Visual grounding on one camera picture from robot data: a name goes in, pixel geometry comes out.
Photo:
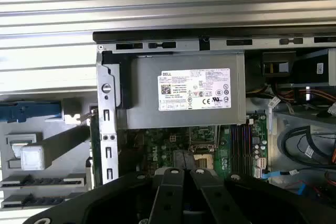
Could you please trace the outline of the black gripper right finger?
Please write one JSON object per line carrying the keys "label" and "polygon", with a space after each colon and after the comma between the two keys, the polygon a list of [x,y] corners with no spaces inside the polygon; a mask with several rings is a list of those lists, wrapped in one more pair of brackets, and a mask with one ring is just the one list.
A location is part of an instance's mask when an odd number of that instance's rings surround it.
{"label": "black gripper right finger", "polygon": [[335,223],[335,209],[261,180],[190,172],[214,223]]}

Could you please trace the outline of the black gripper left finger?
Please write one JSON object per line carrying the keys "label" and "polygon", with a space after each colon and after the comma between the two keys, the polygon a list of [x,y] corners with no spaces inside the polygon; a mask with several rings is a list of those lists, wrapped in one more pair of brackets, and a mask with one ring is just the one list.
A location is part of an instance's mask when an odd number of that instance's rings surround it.
{"label": "black gripper left finger", "polygon": [[121,176],[29,217],[26,223],[181,223],[184,171]]}

